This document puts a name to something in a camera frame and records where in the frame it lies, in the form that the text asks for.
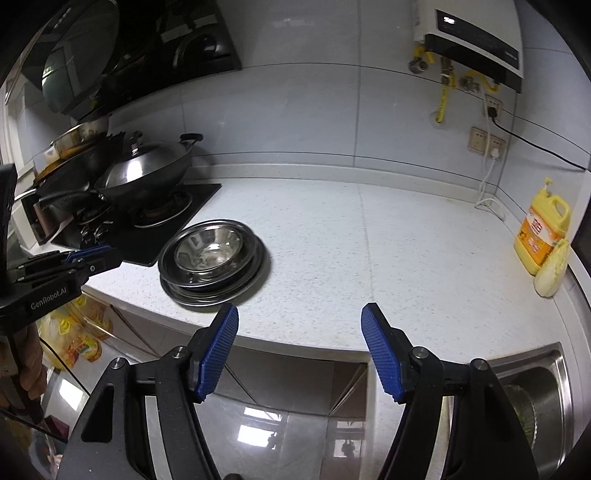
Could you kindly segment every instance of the stainless steel sink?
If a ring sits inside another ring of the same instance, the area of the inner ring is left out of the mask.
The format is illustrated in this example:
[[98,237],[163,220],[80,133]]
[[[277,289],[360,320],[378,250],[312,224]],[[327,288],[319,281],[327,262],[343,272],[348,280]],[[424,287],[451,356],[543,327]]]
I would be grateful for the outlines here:
[[573,408],[560,343],[489,361],[528,437],[540,480],[573,446]]

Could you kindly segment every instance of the tiled backsplash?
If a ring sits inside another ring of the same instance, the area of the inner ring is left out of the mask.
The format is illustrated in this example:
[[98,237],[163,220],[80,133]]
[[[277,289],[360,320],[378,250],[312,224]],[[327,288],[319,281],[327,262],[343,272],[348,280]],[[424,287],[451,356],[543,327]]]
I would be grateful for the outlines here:
[[[244,69],[197,79],[116,111],[112,129],[149,140],[204,135],[213,164],[305,163],[371,168],[477,188],[470,127],[485,129],[482,100],[450,94],[443,128],[440,66],[421,76],[412,57],[410,0],[219,0]],[[460,76],[466,69],[456,65]],[[509,128],[515,93],[501,87]],[[506,138],[501,131],[494,132]],[[501,162],[490,178],[496,184]]]
[[[525,0],[516,0],[524,46],[523,93],[514,132],[568,158],[589,164],[591,82],[554,27]],[[544,178],[574,206],[583,173],[520,140],[511,140],[497,195],[522,219]]]

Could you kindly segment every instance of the white power cord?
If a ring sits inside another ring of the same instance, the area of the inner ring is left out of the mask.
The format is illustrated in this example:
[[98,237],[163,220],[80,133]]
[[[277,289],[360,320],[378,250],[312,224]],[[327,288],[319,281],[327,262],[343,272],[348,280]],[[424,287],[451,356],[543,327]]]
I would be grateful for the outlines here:
[[[482,156],[483,178],[482,178],[482,181],[480,182],[480,185],[478,187],[478,200],[474,204],[474,208],[478,208],[480,206],[487,208],[490,212],[494,213],[498,218],[500,218],[500,220],[504,221],[505,214],[504,214],[504,211],[502,210],[503,204],[501,202],[499,202],[497,199],[494,199],[492,197],[485,197],[486,182],[488,181],[489,177],[491,176],[492,170],[495,168],[495,163],[496,163],[497,159],[499,158],[499,156],[501,156],[501,152],[499,152],[499,149],[496,147],[494,147],[491,150],[491,122],[490,122],[489,116],[488,116],[488,104],[486,103],[486,94],[484,93],[484,88],[482,87],[482,85],[480,86],[480,92],[482,94],[482,102],[484,105],[484,115],[486,118],[486,147],[484,149],[484,155]],[[490,155],[492,157],[492,164],[491,164],[491,167],[487,170],[486,169],[486,161],[488,160],[489,151],[490,151]],[[499,205],[501,207],[500,214],[495,211],[495,209],[492,207],[491,203],[496,203],[497,205]]]

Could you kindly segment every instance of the wall socket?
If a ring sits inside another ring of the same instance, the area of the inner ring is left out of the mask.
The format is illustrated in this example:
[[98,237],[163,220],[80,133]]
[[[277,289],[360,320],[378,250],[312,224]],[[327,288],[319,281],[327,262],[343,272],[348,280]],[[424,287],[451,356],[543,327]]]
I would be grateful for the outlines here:
[[[468,150],[474,153],[479,153],[480,155],[484,155],[484,150],[486,148],[486,136],[487,133],[484,130],[472,127],[470,130],[470,140],[468,141]],[[489,153],[495,147],[499,149],[499,158],[503,158],[505,140],[491,135],[491,146],[488,149]]]
[[[498,98],[493,97],[491,95],[485,95],[486,98],[486,107],[493,106],[496,108],[496,119],[501,119],[501,112],[503,111],[503,102],[501,102]],[[484,109],[482,110],[482,116],[486,116],[486,112]]]

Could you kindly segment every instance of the blue gripper pad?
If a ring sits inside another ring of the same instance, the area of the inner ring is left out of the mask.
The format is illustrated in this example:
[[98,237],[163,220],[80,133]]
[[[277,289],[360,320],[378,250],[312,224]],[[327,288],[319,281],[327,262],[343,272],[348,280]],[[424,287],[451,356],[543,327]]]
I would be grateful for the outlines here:
[[205,400],[205,397],[216,389],[237,332],[238,309],[231,305],[199,363],[199,382],[195,386],[194,392],[200,401]]
[[361,311],[361,331],[365,337],[365,343],[367,343],[375,368],[378,371],[380,382],[382,382],[382,387],[387,394],[392,395],[396,402],[401,402],[404,399],[404,387],[401,380],[402,367],[386,339],[383,330],[385,327],[385,325],[380,325],[371,304],[363,307]]

